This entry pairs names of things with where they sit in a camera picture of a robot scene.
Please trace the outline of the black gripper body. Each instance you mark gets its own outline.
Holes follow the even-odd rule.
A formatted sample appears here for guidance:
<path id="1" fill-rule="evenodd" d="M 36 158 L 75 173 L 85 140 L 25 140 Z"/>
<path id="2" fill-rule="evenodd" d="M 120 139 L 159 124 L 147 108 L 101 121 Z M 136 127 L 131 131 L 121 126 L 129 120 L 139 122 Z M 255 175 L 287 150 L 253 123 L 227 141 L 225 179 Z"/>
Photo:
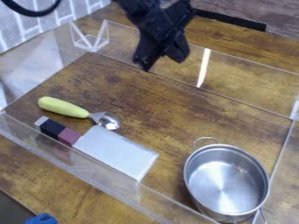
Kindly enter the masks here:
<path id="1" fill-rule="evenodd" d="M 160 57 L 164 49 L 173 45 L 175 35 L 193 18 L 191 0 L 112 0 L 137 27 L 140 39 L 132 61 L 147 71 Z"/>

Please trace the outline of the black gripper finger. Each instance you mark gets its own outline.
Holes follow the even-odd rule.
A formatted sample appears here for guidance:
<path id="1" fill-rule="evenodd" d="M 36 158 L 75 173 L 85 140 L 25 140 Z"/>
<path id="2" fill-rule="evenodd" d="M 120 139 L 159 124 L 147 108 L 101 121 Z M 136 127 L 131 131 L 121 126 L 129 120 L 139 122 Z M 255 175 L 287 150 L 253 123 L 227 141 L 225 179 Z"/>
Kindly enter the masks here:
<path id="1" fill-rule="evenodd" d="M 181 45 L 169 45 L 164 49 L 164 53 L 169 59 L 177 63 L 183 63 L 189 54 L 189 48 Z"/>
<path id="2" fill-rule="evenodd" d="M 173 46 L 175 46 L 176 54 L 181 58 L 187 58 L 189 55 L 189 46 L 188 46 L 188 41 L 187 41 L 183 30 L 179 30 L 175 35 Z"/>

